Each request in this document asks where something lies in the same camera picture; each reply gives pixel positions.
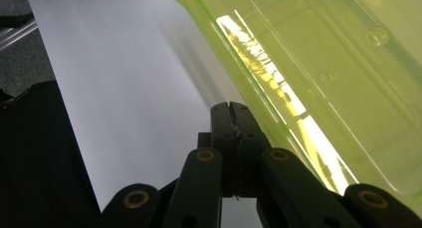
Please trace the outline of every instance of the gray floor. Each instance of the gray floor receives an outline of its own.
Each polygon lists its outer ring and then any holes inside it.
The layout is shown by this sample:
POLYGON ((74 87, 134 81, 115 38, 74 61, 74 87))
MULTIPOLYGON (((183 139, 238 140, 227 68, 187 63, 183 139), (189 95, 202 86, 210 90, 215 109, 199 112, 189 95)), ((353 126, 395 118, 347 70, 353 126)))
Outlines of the gray floor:
MULTIPOLYGON (((28 0, 0 0, 0 15, 13 16, 31 12, 28 0)), ((54 80, 40 32, 35 30, 0 51, 0 89, 18 96, 34 84, 54 80)))

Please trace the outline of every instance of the brass screw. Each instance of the brass screw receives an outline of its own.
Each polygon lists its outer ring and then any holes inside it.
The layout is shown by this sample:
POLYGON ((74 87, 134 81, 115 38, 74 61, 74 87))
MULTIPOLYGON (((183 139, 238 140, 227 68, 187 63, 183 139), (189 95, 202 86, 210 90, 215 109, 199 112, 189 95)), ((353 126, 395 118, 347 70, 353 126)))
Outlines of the brass screw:
POLYGON ((125 207, 129 209, 135 209, 146 204, 148 200, 149 200, 149 195, 146 191, 135 190, 135 191, 129 192, 126 196, 124 196, 123 204, 125 207))
POLYGON ((214 153, 210 150, 201 150, 196 153, 196 158, 201 161, 209 161, 214 158, 214 153))
POLYGON ((362 190, 359 192, 359 197, 366 204, 375 208, 384 209, 388 206, 388 201, 384 197, 373 191, 362 190))
POLYGON ((271 151, 271 157, 275 160, 284 161, 289 158, 289 155, 285 151, 275 149, 271 151))

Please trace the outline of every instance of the black clamp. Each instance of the black clamp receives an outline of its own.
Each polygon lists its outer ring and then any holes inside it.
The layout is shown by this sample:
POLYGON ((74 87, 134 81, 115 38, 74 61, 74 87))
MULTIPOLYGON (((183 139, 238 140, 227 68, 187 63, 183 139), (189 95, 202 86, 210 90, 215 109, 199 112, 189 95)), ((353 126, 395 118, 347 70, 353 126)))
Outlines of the black clamp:
POLYGON ((256 197, 264 227, 422 227, 420 218, 375 186, 344 196, 327 190, 290 151, 271 148, 249 109, 219 104, 211 132, 180 177, 157 191, 131 185, 109 203, 98 227, 220 227, 223 197, 256 197))

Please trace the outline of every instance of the yellow-green plastic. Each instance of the yellow-green plastic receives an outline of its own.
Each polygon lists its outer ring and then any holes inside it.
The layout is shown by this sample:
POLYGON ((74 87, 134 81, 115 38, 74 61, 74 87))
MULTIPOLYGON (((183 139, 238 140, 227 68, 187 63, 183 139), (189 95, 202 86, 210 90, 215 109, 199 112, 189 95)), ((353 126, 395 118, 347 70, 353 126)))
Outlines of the yellow-green plastic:
POLYGON ((272 146, 422 216, 420 0, 177 0, 272 146))

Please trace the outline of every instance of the plastic lid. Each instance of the plastic lid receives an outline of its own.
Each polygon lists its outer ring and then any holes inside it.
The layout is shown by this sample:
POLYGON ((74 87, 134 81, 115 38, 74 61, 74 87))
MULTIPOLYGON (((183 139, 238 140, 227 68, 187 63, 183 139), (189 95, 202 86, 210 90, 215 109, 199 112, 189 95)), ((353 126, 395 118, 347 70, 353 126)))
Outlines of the plastic lid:
POLYGON ((273 146, 422 216, 419 0, 178 0, 273 146))

